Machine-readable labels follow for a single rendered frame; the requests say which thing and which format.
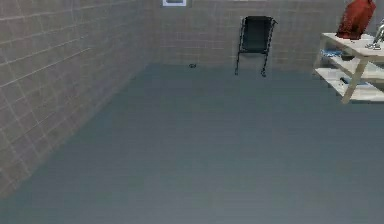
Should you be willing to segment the red cloth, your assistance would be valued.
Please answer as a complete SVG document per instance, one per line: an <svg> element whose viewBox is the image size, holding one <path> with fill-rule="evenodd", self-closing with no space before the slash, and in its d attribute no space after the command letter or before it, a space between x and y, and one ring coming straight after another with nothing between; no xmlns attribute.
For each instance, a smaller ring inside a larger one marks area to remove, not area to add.
<svg viewBox="0 0 384 224"><path fill-rule="evenodd" d="M359 40L365 32L376 9L373 0L352 0L342 15L336 36Z"/></svg>

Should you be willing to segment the white framed picture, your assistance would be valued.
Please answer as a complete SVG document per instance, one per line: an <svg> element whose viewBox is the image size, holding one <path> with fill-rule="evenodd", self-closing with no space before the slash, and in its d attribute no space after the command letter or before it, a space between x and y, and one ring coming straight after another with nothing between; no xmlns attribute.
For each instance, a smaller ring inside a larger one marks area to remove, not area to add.
<svg viewBox="0 0 384 224"><path fill-rule="evenodd" d="M162 0L162 4L165 7L185 7L187 0Z"/></svg>

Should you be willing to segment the white wooden shelf table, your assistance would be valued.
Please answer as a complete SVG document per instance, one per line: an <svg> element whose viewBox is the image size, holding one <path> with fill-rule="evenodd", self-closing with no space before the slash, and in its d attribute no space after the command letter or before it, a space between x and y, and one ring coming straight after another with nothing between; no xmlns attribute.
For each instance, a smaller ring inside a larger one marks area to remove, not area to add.
<svg viewBox="0 0 384 224"><path fill-rule="evenodd" d="M384 84L384 43L380 43L380 50L367 49L366 45L372 41L373 37L367 34L363 34L359 40L338 38L335 33L320 35L313 73L326 81L341 96L344 104L350 101L384 103L384 88L375 87L375 84ZM353 59L344 61L340 56L323 56L320 50L327 45L353 56ZM351 83L344 84L340 81L341 77L351 78ZM357 86L360 81L369 85Z"/></svg>

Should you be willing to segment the blue black small item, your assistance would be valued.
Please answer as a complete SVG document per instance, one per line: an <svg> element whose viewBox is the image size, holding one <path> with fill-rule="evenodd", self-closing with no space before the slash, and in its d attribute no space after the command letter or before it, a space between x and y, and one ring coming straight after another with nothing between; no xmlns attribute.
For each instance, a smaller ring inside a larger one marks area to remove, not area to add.
<svg viewBox="0 0 384 224"><path fill-rule="evenodd" d="M350 83L351 83L351 78L349 78L349 77L341 77L340 78L340 81L341 82L343 82L344 84L346 84L346 85L349 85ZM357 83L357 86L368 86L369 85L369 83L367 83L367 82L358 82Z"/></svg>

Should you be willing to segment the silver tap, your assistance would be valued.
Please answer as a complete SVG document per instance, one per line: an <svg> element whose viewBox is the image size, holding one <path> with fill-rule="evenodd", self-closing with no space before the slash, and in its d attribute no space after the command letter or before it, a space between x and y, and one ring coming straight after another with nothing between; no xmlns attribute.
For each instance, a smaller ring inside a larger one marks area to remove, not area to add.
<svg viewBox="0 0 384 224"><path fill-rule="evenodd" d="M366 45L367 49L380 50L380 43L384 41L384 19L382 19L377 27L376 35L373 41Z"/></svg>

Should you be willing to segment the blue folded cloth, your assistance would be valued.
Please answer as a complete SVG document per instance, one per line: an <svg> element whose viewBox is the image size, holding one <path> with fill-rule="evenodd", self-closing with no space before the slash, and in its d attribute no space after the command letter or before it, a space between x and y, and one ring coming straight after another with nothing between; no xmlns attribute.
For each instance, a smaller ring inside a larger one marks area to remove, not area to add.
<svg viewBox="0 0 384 224"><path fill-rule="evenodd" d="M343 54L343 51L340 50L320 50L320 53L325 57L337 57Z"/></svg>

